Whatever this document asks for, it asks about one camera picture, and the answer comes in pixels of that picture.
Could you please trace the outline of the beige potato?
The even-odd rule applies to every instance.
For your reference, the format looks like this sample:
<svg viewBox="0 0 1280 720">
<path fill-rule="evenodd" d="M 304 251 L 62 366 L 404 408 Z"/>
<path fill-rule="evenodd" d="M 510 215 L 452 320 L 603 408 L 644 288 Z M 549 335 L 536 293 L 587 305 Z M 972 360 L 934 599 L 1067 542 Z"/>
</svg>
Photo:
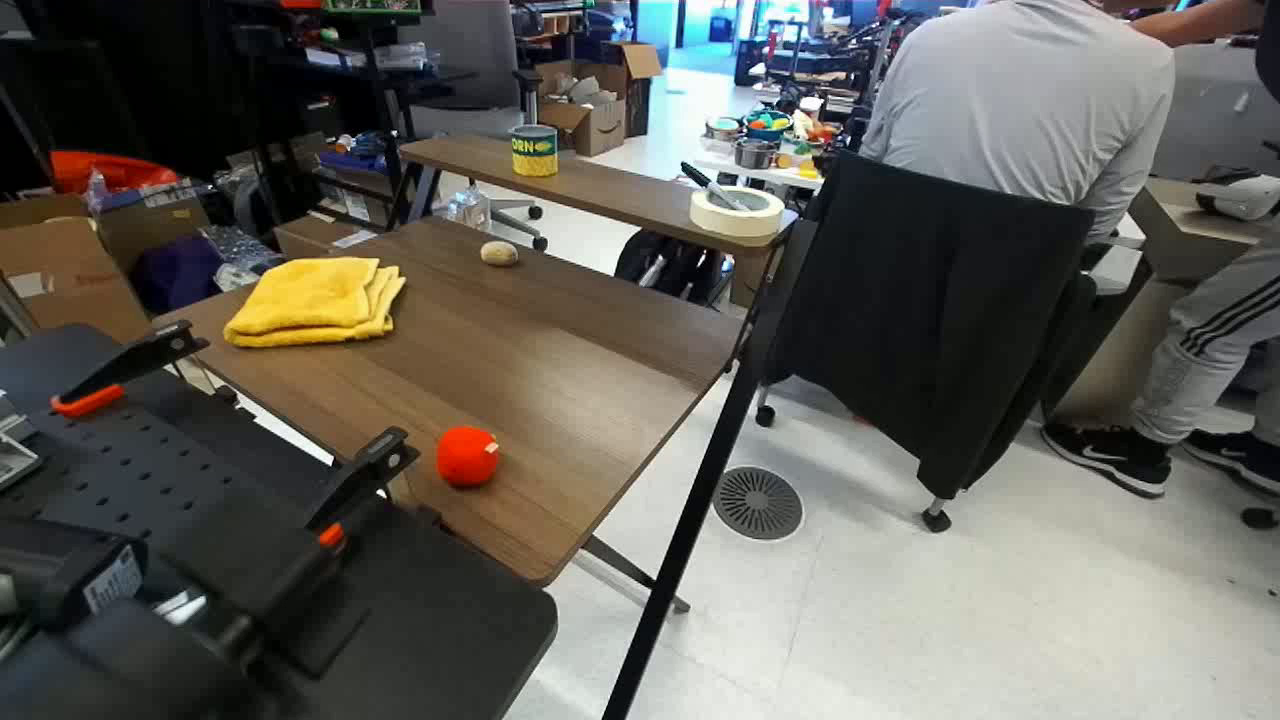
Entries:
<svg viewBox="0 0 1280 720">
<path fill-rule="evenodd" d="M 488 268 L 510 268 L 510 264 L 518 264 L 518 246 L 507 245 L 507 239 L 485 239 L 485 245 L 479 245 L 479 264 L 488 264 Z"/>
</svg>

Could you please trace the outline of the person in grey striped trousers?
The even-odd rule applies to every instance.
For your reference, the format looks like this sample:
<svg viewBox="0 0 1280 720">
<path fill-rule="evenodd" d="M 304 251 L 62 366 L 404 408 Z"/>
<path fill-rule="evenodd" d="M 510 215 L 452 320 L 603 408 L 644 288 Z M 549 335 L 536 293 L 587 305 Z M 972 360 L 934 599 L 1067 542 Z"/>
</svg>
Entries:
<svg viewBox="0 0 1280 720">
<path fill-rule="evenodd" d="M 1137 26 L 1167 48 L 1257 33 L 1257 76 L 1280 95 L 1280 0 L 1200 0 L 1189 13 L 1139 15 Z M 1110 482 L 1161 500 L 1173 451 L 1237 470 L 1259 492 L 1280 492 L 1280 384 L 1257 390 L 1248 431 L 1200 431 L 1257 348 L 1280 342 L 1280 245 L 1257 245 L 1200 280 L 1167 320 L 1147 381 L 1125 425 L 1045 425 L 1045 445 Z"/>
</svg>

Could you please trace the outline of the black office chair with jacket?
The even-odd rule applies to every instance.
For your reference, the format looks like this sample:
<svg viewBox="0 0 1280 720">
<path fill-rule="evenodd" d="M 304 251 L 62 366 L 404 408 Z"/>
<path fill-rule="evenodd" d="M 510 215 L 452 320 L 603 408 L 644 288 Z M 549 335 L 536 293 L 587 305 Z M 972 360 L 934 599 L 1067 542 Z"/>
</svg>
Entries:
<svg viewBox="0 0 1280 720">
<path fill-rule="evenodd" d="M 1079 204 L 989 191 L 841 152 L 785 275 L 758 390 L 802 381 L 915 460 L 920 524 L 1004 460 L 1091 305 L 1119 296 L 1139 239 L 1091 235 Z"/>
</svg>

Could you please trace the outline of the black tripod pole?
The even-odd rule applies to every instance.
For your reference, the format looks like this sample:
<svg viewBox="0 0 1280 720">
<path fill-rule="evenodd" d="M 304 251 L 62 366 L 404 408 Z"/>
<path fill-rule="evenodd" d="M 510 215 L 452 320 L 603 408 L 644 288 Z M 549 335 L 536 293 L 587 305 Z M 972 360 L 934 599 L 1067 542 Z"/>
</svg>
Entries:
<svg viewBox="0 0 1280 720">
<path fill-rule="evenodd" d="M 778 333 L 778 314 L 790 298 L 790 285 L 794 285 L 794 271 L 802 268 L 810 239 L 815 239 L 815 222 L 790 220 L 787 230 L 769 251 L 753 313 L 743 314 L 738 339 L 733 342 L 728 395 L 720 402 L 720 417 L 714 417 L 713 434 L 702 445 L 702 456 L 697 462 L 692 488 L 681 502 L 675 528 L 671 528 L 666 546 L 661 556 L 657 589 L 644 599 L 644 610 L 636 620 L 636 631 L 627 640 L 624 664 L 612 680 L 612 691 L 603 698 L 601 720 L 627 720 L 627 712 L 644 687 L 648 658 L 661 643 L 664 623 L 675 610 L 675 593 L 681 593 L 683 573 L 692 562 L 692 551 L 698 542 L 720 474 L 736 451 L 736 440 L 738 440 L 738 427 L 743 427 L 748 408 L 755 401 L 755 389 L 769 376 L 769 357 L 771 357 L 771 342 Z"/>
</svg>

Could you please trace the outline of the person in grey shirt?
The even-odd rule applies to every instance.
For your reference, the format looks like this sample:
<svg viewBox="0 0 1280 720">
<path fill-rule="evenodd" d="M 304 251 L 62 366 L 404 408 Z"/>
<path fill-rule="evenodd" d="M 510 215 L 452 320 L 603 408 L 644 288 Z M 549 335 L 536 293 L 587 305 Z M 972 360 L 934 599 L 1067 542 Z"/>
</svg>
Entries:
<svg viewBox="0 0 1280 720">
<path fill-rule="evenodd" d="M 1106 239 L 1150 177 L 1175 56 L 1091 0 L 982 0 L 912 26 L 868 159 L 1091 212 Z"/>
</svg>

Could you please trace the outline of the black clamp orange trigger right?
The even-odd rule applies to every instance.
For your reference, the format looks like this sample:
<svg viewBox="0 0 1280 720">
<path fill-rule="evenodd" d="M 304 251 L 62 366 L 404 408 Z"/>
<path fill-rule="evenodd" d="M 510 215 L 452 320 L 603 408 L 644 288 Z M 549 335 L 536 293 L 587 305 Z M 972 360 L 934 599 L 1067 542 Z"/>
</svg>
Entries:
<svg viewBox="0 0 1280 720">
<path fill-rule="evenodd" d="M 266 573 L 263 589 L 234 606 L 212 648 L 240 664 L 250 664 L 263 648 L 301 666 L 315 664 L 309 620 L 353 542 L 347 518 L 377 502 L 412 460 L 417 447 L 404 427 L 377 431 L 309 502 L 304 546 Z"/>
</svg>

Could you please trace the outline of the yellow green tin can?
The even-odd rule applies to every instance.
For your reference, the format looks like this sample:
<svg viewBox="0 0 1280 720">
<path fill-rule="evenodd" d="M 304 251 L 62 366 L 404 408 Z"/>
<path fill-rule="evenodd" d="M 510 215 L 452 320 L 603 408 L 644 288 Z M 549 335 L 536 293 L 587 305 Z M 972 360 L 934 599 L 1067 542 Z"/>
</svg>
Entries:
<svg viewBox="0 0 1280 720">
<path fill-rule="evenodd" d="M 542 178 L 561 173 L 561 132 L 549 124 L 518 124 L 510 132 L 510 173 Z"/>
</svg>

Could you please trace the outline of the white tape roll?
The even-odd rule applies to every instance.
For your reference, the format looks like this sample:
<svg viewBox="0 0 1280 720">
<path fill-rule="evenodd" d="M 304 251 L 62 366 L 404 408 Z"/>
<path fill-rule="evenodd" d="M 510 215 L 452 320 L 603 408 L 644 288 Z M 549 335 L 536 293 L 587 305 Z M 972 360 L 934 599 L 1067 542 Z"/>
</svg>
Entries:
<svg viewBox="0 0 1280 720">
<path fill-rule="evenodd" d="M 689 220 L 720 239 L 769 245 L 785 227 L 785 199 L 758 188 L 698 188 Z"/>
</svg>

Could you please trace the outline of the cardboard box at left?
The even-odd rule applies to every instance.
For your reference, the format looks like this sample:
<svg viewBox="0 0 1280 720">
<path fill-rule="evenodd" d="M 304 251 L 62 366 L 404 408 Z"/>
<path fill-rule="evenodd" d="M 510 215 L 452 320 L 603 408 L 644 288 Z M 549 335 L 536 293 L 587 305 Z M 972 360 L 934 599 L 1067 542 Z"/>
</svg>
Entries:
<svg viewBox="0 0 1280 720">
<path fill-rule="evenodd" d="M 79 197 L 0 204 L 0 275 L 39 328 L 91 322 L 116 339 L 216 296 L 220 254 L 195 199 L 91 212 Z"/>
</svg>

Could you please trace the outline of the round floor drain cover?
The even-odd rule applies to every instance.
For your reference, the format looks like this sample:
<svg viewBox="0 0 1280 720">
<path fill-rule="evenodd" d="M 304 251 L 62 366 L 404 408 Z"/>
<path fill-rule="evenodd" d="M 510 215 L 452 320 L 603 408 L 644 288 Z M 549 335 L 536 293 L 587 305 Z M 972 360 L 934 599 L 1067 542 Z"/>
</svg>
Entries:
<svg viewBox="0 0 1280 720">
<path fill-rule="evenodd" d="M 769 468 L 733 468 L 714 488 L 714 514 L 748 541 L 785 541 L 802 518 L 800 492 Z"/>
</svg>

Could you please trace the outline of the yellow cloth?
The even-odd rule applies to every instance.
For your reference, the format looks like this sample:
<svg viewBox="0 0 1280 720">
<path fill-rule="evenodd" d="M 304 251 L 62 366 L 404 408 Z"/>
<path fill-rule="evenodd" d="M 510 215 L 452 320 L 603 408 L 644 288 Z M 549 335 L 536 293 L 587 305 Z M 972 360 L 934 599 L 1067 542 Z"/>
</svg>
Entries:
<svg viewBox="0 0 1280 720">
<path fill-rule="evenodd" d="M 229 314 L 230 348 L 347 342 L 391 333 L 404 271 L 373 254 L 304 254 L 276 264 Z"/>
</svg>

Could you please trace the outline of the red tomato ball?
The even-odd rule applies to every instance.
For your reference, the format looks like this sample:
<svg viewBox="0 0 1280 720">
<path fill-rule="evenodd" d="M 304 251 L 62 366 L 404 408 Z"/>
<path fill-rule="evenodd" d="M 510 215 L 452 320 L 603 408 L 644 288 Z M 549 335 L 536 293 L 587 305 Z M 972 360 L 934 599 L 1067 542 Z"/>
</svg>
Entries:
<svg viewBox="0 0 1280 720">
<path fill-rule="evenodd" d="M 500 440 L 476 425 L 452 425 L 435 440 L 435 474 L 448 488 L 485 488 L 500 474 Z"/>
</svg>

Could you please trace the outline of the open cardboard box background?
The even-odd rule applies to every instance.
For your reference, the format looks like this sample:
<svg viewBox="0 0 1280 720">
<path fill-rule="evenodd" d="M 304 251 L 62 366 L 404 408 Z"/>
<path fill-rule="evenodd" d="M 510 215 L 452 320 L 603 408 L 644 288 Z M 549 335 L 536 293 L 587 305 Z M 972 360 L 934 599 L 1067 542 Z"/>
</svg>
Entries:
<svg viewBox="0 0 1280 720">
<path fill-rule="evenodd" d="M 653 78 L 664 60 L 653 43 L 603 43 L 587 60 L 536 66 L 536 116 L 577 154 L 601 154 L 648 132 Z"/>
</svg>

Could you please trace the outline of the wooden back table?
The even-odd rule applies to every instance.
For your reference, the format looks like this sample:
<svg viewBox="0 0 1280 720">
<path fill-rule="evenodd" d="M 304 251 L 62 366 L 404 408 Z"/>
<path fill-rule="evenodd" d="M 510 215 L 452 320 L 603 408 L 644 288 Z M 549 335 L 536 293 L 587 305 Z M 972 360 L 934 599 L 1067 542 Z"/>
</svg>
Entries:
<svg viewBox="0 0 1280 720">
<path fill-rule="evenodd" d="M 769 251 L 790 212 L 769 199 L 765 212 L 714 206 L 702 188 L 681 178 L 657 178 L 592 159 L 562 154 L 555 177 L 518 177 L 510 169 L 510 144 L 492 134 L 427 134 L 401 149 L 404 164 L 455 173 L 479 184 L 510 188 L 552 204 L 568 204 L 592 215 L 636 222 L 671 239 L 755 254 Z"/>
</svg>

